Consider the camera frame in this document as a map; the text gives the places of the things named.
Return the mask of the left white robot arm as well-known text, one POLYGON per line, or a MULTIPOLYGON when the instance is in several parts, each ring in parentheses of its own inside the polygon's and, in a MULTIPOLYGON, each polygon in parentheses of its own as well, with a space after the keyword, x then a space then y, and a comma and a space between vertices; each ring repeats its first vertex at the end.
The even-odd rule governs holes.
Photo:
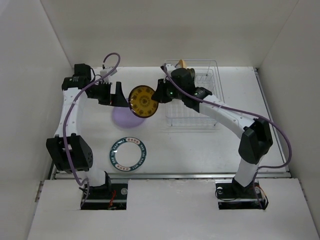
POLYGON ((115 92, 108 77, 93 83, 92 68, 84 63, 75 64, 74 74, 62 83, 63 105, 57 130, 46 140, 46 148, 56 169, 68 174, 76 173, 88 179, 100 198, 111 195, 112 186, 106 173, 94 163, 93 151, 81 136, 82 118, 86 101, 95 99, 100 105, 127 109, 129 104, 123 94, 122 84, 116 82, 115 92))

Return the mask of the yellow patterned plate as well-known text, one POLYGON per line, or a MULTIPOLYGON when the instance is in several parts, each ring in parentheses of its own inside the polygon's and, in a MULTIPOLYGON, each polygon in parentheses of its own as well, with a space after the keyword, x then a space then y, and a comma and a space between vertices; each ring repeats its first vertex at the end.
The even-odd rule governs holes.
POLYGON ((152 99, 154 93, 154 89, 147 85, 133 88, 128 96, 130 111, 142 119, 153 116, 159 106, 159 103, 152 99))
POLYGON ((195 69, 194 68, 189 68, 188 70, 190 72, 191 78, 194 79, 195 75, 196 75, 195 69))

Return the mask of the white plate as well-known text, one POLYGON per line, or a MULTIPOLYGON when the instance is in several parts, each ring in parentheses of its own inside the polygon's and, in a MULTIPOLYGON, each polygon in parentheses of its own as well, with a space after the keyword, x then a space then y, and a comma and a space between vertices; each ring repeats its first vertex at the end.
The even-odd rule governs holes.
POLYGON ((117 140, 109 151, 111 165, 121 172, 133 172, 147 158, 147 148, 138 138, 127 136, 117 140))

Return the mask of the lilac plastic plate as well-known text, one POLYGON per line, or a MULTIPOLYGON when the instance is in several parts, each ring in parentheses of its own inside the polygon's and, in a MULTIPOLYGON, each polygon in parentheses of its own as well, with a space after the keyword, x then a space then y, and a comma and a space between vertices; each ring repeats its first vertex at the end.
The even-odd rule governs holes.
POLYGON ((140 126, 145 119, 134 115, 129 107, 114 107, 111 113, 115 125, 124 129, 131 129, 140 126))

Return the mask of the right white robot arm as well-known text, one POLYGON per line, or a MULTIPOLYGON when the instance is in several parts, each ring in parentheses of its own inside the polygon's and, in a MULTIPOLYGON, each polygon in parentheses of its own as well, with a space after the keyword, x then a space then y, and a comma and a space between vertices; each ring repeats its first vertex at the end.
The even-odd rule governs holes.
POLYGON ((152 100, 167 104, 181 101, 187 108, 210 117, 232 131, 240 140, 241 157, 238 170, 232 180, 232 193, 243 197, 250 191, 250 184, 261 159, 273 145, 269 122, 262 116, 250 117, 220 101, 210 90, 195 85, 195 71, 191 68, 161 66, 165 77, 158 80, 152 100))

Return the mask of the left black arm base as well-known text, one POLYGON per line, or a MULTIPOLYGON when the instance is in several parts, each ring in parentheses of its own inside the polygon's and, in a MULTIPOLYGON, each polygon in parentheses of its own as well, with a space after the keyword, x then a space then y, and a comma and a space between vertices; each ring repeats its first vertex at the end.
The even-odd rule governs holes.
POLYGON ((89 196, 82 190, 80 203, 81 210, 108 210, 118 211, 127 209, 128 181, 115 180, 111 182, 111 188, 90 188, 89 196))

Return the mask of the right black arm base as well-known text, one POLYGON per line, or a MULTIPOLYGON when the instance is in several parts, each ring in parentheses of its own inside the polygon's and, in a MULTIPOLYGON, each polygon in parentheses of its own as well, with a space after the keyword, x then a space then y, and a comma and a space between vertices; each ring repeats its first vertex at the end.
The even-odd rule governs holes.
POLYGON ((233 181, 217 180, 214 193, 219 210, 266 210, 269 205, 257 180, 247 187, 233 181))

